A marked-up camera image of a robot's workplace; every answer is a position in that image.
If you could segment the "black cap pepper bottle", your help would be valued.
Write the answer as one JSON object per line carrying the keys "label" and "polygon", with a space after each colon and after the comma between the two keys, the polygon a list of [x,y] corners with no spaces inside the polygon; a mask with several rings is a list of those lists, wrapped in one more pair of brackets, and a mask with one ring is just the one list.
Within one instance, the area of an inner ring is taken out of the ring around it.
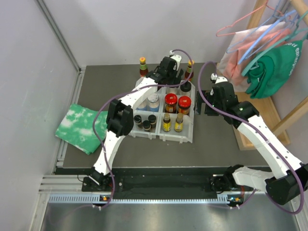
{"label": "black cap pepper bottle", "polygon": [[142,122],[142,126],[143,126],[144,131],[146,131],[146,132],[150,132],[151,129],[152,129],[151,123],[148,120],[144,120]]}
{"label": "black cap pepper bottle", "polygon": [[142,117],[140,115],[135,115],[134,116],[134,122],[135,122],[137,128],[139,128],[139,129],[143,128]]}

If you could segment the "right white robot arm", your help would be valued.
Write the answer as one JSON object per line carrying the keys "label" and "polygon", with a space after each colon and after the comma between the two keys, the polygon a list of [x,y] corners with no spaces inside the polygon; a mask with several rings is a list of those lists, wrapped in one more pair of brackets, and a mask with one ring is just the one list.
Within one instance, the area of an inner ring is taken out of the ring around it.
{"label": "right white robot arm", "polygon": [[248,101],[240,102],[231,83],[214,84],[212,90],[198,91],[205,103],[205,113],[222,115],[224,120],[245,135],[267,162],[271,171],[261,171],[235,165],[224,173],[224,183],[229,190],[248,186],[265,192],[278,205],[300,197],[308,188],[308,166],[291,154],[265,124],[259,111]]}

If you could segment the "black lid shaker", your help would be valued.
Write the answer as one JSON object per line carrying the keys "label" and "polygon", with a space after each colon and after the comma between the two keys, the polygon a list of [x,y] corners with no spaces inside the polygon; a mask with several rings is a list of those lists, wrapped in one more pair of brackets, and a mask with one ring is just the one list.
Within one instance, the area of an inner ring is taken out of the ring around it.
{"label": "black lid shaker", "polygon": [[180,95],[181,96],[188,96],[190,97],[191,95],[191,89],[192,89],[192,85],[191,83],[188,81],[185,84],[180,86]]}
{"label": "black lid shaker", "polygon": [[178,94],[178,88],[176,88],[176,87],[167,87],[166,88],[166,94],[170,94],[170,93],[177,95]]}

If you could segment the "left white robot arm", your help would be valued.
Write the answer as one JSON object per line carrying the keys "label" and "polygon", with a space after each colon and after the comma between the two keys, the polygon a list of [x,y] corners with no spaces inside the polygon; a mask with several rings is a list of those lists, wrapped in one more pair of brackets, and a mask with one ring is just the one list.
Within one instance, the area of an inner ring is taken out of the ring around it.
{"label": "left white robot arm", "polygon": [[178,86],[183,70],[179,69],[182,57],[170,55],[164,57],[161,63],[143,77],[139,84],[124,96],[116,96],[109,103],[106,118],[107,133],[104,139],[100,156],[94,164],[90,174],[92,185],[99,191],[104,191],[109,186],[109,179],[105,176],[110,173],[113,159],[122,142],[134,126],[133,112],[159,87],[165,85]]}

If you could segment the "yellow label brown bottle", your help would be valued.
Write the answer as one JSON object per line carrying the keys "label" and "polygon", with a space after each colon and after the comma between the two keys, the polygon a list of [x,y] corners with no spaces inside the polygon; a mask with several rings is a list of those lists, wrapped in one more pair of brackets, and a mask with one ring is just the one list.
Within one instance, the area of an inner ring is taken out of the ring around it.
{"label": "yellow label brown bottle", "polygon": [[177,114],[174,130],[176,132],[181,132],[183,130],[183,114],[182,113]]}
{"label": "yellow label brown bottle", "polygon": [[163,117],[163,131],[164,132],[169,132],[171,130],[171,119],[170,119],[170,114],[165,113]]}

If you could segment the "red lid sauce jar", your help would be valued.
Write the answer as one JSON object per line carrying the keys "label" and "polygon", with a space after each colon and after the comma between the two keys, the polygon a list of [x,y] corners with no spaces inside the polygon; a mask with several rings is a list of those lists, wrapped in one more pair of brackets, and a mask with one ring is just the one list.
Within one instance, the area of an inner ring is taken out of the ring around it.
{"label": "red lid sauce jar", "polygon": [[176,106],[178,103],[178,98],[176,94],[169,93],[165,96],[165,112],[175,114],[177,112]]}
{"label": "red lid sauce jar", "polygon": [[178,113],[188,115],[192,101],[189,96],[181,96],[178,100]]}

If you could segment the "silver lid salt jar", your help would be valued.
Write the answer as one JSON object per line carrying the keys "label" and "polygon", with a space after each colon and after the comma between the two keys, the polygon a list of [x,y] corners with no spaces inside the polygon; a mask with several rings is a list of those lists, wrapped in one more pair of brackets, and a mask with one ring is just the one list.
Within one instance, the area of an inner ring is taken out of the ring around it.
{"label": "silver lid salt jar", "polygon": [[159,95],[157,93],[153,93],[147,98],[147,100],[148,100],[149,110],[152,112],[158,112],[160,105]]}
{"label": "silver lid salt jar", "polygon": [[140,111],[147,111],[147,100],[144,100],[137,108],[136,110],[140,110]]}

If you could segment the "small black cap spice bottle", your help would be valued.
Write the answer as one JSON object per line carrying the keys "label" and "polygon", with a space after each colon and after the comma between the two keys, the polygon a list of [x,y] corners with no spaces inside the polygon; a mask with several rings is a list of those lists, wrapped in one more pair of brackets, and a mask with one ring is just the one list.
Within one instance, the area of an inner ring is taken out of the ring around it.
{"label": "small black cap spice bottle", "polygon": [[150,122],[150,125],[151,125],[151,131],[154,132],[155,129],[156,129],[156,124],[157,124],[157,116],[156,115],[149,115],[148,121]]}

